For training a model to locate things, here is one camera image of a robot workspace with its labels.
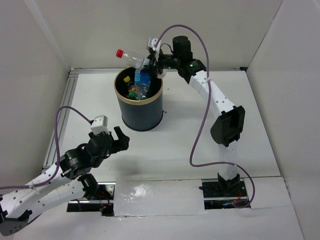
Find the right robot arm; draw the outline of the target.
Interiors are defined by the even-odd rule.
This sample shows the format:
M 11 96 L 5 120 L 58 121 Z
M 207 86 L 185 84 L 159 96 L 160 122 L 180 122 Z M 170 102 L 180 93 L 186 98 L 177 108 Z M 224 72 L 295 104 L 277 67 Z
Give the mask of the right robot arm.
M 150 62 L 145 67 L 157 77 L 164 70 L 177 70 L 178 75 L 207 102 L 205 112 L 212 112 L 214 117 L 210 135 L 218 145 L 221 159 L 216 191 L 223 196 L 230 196 L 240 184 L 237 148 L 246 111 L 243 106 L 235 105 L 226 97 L 210 78 L 207 67 L 193 57 L 191 42 L 187 36 L 173 38 L 170 54 L 164 54 L 161 47 L 159 38 L 149 38 L 147 49 Z

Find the clear bottle yellow cap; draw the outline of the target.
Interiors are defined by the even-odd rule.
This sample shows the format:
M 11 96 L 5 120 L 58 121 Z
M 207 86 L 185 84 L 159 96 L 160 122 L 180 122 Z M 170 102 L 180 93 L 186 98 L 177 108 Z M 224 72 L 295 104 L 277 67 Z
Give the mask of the clear bottle yellow cap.
M 132 80 L 129 76 L 123 78 L 123 82 L 126 85 L 128 92 L 134 92 L 136 90 L 135 81 Z

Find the clear bottle red label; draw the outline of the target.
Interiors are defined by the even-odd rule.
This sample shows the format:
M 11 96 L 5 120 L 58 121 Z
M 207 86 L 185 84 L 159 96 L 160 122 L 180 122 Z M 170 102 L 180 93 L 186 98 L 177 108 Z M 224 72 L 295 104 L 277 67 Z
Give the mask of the clear bottle red label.
M 116 57 L 123 60 L 128 66 L 137 70 L 142 70 L 150 62 L 150 59 L 139 53 L 124 51 L 122 49 L 116 51 Z

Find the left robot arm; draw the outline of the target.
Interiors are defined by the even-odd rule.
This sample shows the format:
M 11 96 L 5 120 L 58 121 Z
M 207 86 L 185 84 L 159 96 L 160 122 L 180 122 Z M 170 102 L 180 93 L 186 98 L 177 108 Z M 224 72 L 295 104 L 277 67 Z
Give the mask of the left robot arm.
M 14 235 L 42 213 L 68 201 L 92 200 L 99 193 L 99 184 L 90 173 L 110 155 L 126 151 L 130 138 L 120 127 L 111 132 L 89 133 L 89 141 L 70 149 L 60 161 L 18 189 L 0 197 L 0 233 Z

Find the small green bottle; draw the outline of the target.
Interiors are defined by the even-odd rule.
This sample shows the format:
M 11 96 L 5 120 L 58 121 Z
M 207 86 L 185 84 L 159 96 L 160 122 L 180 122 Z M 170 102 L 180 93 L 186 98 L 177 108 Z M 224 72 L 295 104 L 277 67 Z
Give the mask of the small green bottle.
M 128 98 L 134 100 L 136 98 L 136 93 L 134 91 L 129 92 Z

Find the clear bottle blue label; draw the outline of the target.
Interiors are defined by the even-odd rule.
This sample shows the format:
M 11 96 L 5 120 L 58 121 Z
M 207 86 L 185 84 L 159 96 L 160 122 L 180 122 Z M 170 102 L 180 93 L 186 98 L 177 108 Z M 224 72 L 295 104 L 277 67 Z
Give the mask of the clear bottle blue label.
M 135 99 L 144 100 L 151 85 L 151 76 L 149 73 L 136 69 L 134 72 Z

